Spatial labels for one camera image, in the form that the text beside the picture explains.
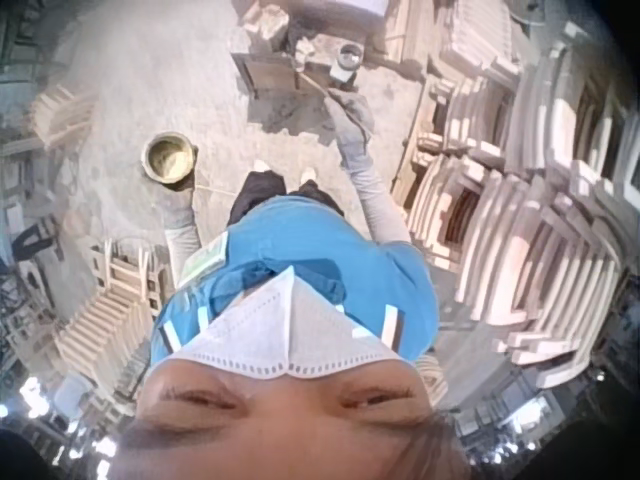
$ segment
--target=hand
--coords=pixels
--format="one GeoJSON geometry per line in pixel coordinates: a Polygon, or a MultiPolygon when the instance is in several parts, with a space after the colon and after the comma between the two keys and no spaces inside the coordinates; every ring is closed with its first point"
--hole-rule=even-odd
{"type": "Polygon", "coordinates": [[[366,130],[373,131],[374,120],[367,99],[357,93],[334,88],[329,90],[329,95],[325,97],[324,104],[336,130],[342,167],[349,173],[370,168],[373,162],[367,155],[369,134],[366,130]],[[356,124],[349,116],[357,119],[361,125],[356,124]]]}
{"type": "Polygon", "coordinates": [[[163,185],[147,177],[140,168],[141,181],[152,193],[153,204],[159,210],[165,230],[186,227],[195,222],[193,212],[194,170],[172,185],[163,185]]]}

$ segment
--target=blue shirt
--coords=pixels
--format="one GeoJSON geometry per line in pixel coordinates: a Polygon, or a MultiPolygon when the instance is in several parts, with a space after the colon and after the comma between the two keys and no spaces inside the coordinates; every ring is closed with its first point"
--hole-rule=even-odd
{"type": "Polygon", "coordinates": [[[295,196],[254,208],[228,234],[226,264],[165,305],[152,336],[152,365],[170,354],[162,331],[166,322],[185,345],[200,332],[202,307],[212,321],[240,292],[291,265],[298,277],[333,304],[342,304],[346,315],[375,335],[382,333],[387,305],[396,307],[404,320],[398,349],[403,358],[415,360],[431,346],[438,329],[437,300],[414,246],[365,240],[330,208],[295,196]]]}

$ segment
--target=gray arm sleeve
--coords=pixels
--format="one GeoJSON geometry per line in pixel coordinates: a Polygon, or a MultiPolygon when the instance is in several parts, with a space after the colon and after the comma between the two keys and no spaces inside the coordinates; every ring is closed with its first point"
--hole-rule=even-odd
{"type": "Polygon", "coordinates": [[[411,243],[409,230],[402,218],[400,208],[396,205],[373,162],[355,162],[367,165],[366,168],[348,171],[351,182],[358,193],[364,217],[376,243],[408,242],[411,243]]]}
{"type": "Polygon", "coordinates": [[[169,246],[169,263],[171,264],[171,276],[173,286],[177,288],[184,264],[189,257],[202,248],[198,227],[195,222],[184,227],[166,229],[164,236],[169,246]]]}

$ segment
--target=paint can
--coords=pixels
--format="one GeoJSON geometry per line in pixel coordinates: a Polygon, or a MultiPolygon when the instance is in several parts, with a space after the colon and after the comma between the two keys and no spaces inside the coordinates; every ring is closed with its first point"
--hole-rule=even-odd
{"type": "Polygon", "coordinates": [[[164,132],[145,145],[141,161],[151,180],[172,185],[193,171],[196,147],[180,133],[164,132]]]}

